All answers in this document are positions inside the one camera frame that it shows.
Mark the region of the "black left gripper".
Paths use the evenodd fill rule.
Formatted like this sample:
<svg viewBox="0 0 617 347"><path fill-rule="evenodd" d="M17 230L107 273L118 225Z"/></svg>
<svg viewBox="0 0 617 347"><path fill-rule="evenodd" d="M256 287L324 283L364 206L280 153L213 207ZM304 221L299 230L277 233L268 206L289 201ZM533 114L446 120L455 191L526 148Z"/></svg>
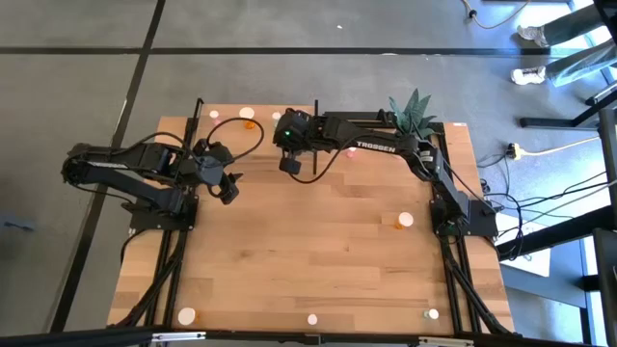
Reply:
<svg viewBox="0 0 617 347"><path fill-rule="evenodd" d="M224 167L232 162L229 149L220 142L209 144L199 139L193 147L195 156L189 160L185 169L187 184L220 185L223 181ZM227 184L235 184L243 173L230 173L225 177Z"/></svg>

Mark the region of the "wooden shelf with black legs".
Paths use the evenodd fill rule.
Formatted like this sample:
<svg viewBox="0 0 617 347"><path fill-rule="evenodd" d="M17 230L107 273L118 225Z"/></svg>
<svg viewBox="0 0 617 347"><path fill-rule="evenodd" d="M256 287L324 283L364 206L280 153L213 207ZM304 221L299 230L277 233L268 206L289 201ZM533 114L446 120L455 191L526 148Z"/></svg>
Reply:
<svg viewBox="0 0 617 347"><path fill-rule="evenodd" d="M246 129L239 117L239 111L246 106L255 110L253 129ZM204 104L195 140L206 139L217 127L210 136L210 142L220 142L229 149L235 157L230 168L245 173L250 170L277 173L282 151L273 144L276 126L273 125L272 114L279 112L282 115L288 108L310 114L314 112L313 105ZM218 125L214 125L209 117L212 110L220 113L222 122Z"/></svg>

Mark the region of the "green plant in white pot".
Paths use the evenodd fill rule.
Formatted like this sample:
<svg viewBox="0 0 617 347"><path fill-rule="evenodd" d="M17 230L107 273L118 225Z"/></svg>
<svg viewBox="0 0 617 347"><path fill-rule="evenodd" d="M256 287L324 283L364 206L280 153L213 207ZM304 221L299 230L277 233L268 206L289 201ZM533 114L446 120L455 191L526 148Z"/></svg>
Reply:
<svg viewBox="0 0 617 347"><path fill-rule="evenodd" d="M420 97L419 90L414 89L404 109L400 109L393 97L389 97L389 106L395 116L395 126L398 132L404 135L417 135L420 139L427 139L435 133L429 127L435 116L425 117L425 111L431 95Z"/></svg>

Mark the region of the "person's white shoe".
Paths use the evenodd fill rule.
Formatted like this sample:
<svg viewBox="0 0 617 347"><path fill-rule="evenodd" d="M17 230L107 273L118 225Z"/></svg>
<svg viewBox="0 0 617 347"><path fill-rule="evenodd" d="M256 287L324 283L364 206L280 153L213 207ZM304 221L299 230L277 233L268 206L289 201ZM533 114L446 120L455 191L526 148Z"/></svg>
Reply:
<svg viewBox="0 0 617 347"><path fill-rule="evenodd" d="M528 84L539 85L546 80L546 68L544 66L516 68L511 71L510 76L511 80L520 86Z"/></svg>

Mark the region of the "person's grey shoe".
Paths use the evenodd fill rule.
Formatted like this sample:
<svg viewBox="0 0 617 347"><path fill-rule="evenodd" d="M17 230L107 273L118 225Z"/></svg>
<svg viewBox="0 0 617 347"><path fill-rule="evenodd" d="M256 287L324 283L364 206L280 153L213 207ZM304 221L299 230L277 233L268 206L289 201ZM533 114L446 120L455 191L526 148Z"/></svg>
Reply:
<svg viewBox="0 0 617 347"><path fill-rule="evenodd" d="M536 45L546 48L550 47L550 44L547 42L544 27L543 26L527 26L523 27L519 25L517 27L517 34L523 40L533 41Z"/></svg>

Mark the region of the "black desk foot bar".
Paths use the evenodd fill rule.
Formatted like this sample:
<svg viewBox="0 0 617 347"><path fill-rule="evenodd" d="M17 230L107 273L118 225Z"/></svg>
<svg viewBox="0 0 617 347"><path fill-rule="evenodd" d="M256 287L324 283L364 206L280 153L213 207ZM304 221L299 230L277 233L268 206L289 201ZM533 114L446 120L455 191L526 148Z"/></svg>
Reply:
<svg viewBox="0 0 617 347"><path fill-rule="evenodd" d="M611 85L585 100L587 109L573 119L520 118L522 128L594 130L599 126L599 113L617 102L617 85Z"/></svg>

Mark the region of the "white floor sheet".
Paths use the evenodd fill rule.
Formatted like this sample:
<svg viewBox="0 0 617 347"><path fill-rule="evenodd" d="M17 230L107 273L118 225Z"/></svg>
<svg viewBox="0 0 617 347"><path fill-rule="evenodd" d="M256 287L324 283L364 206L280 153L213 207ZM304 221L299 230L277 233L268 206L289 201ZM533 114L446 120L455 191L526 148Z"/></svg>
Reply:
<svg viewBox="0 0 617 347"><path fill-rule="evenodd" d="M514 240L518 232L518 224L519 219L517 217L498 213L496 215L496 226L499 235L496 238L495 244L499 246ZM522 270L528 274L547 278L550 275L550 249L532 254L520 255L515 260L510 260L510 258L507 257L505 260L501 260L500 264Z"/></svg>

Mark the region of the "black diagonal desk beam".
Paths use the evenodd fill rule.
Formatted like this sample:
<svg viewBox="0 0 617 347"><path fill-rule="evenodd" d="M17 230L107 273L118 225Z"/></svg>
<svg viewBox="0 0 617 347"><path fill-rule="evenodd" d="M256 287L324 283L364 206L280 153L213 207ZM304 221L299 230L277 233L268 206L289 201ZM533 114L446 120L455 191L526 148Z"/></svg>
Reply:
<svg viewBox="0 0 617 347"><path fill-rule="evenodd" d="M595 229L617 230L617 207L596 209L552 227L528 233L496 247L498 260L510 260L591 236Z"/></svg>

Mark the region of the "person's leg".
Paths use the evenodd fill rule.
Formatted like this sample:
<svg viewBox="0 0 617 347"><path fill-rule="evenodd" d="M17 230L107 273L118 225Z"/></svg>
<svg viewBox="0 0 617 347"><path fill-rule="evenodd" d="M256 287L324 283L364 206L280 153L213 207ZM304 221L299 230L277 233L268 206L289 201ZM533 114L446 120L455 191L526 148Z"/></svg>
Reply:
<svg viewBox="0 0 617 347"><path fill-rule="evenodd" d="M613 40L607 40L549 63L545 67L545 78L555 87L561 87L614 65L617 65L617 44Z"/></svg>
<svg viewBox="0 0 617 347"><path fill-rule="evenodd" d="M600 13L594 5L561 16L544 25L544 38L554 46L589 33L604 26Z"/></svg>

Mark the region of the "dark desk panel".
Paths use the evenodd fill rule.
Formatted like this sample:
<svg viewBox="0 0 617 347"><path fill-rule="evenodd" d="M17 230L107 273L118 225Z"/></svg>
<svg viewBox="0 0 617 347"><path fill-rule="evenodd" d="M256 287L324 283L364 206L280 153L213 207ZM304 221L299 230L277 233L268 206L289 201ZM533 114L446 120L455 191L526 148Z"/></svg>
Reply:
<svg viewBox="0 0 617 347"><path fill-rule="evenodd" d="M600 111L599 134L610 204L604 224L593 231L604 330L609 347L617 347L617 110Z"/></svg>

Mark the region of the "black aluminium frame rails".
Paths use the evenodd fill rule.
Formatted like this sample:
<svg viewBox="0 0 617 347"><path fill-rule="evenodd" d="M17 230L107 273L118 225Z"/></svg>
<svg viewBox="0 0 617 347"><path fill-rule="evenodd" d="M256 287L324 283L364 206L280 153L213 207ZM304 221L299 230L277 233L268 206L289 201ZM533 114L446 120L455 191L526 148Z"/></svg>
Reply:
<svg viewBox="0 0 617 347"><path fill-rule="evenodd" d="M199 197L189 190L189 210L178 222L132 229L121 248L121 272L107 318L110 328L174 325L175 301L189 232Z"/></svg>
<svg viewBox="0 0 617 347"><path fill-rule="evenodd" d="M501 275L498 301L481 297L470 261L472 247L495 249L496 212L482 198L470 136L464 123L433 123L430 141L437 147L430 216L440 242L447 300L454 333L511 334L514 331Z"/></svg>

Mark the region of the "silver frame bracket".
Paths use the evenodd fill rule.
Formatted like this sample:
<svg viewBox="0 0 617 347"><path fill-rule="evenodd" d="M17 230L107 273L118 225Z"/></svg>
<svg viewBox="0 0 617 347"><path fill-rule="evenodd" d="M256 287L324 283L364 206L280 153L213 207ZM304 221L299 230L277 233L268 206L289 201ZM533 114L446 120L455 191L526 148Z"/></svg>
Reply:
<svg viewBox="0 0 617 347"><path fill-rule="evenodd" d="M206 339L206 332L167 332L155 333L151 336L151 342L176 342Z"/></svg>
<svg viewBox="0 0 617 347"><path fill-rule="evenodd" d="M417 347L474 347L474 341L442 336L420 336Z"/></svg>

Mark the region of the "black frame beam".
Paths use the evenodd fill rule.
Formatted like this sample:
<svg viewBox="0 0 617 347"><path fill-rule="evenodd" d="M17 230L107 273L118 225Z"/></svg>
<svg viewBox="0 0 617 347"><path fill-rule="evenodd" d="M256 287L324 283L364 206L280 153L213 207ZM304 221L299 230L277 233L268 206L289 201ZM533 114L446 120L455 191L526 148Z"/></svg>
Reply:
<svg viewBox="0 0 617 347"><path fill-rule="evenodd" d="M151 342L155 333L167 333L159 326L115 327L100 330L73 331L48 334L26 334L0 337L0 347L127 347ZM304 333L259 333L239 331L179 331L206 332L202 340L275 341L303 344ZM417 347L420 336L428 334L321 334L326 343L403 344ZM460 333L450 338L474 341L474 347L599 347L584 343L542 340L517 334Z"/></svg>

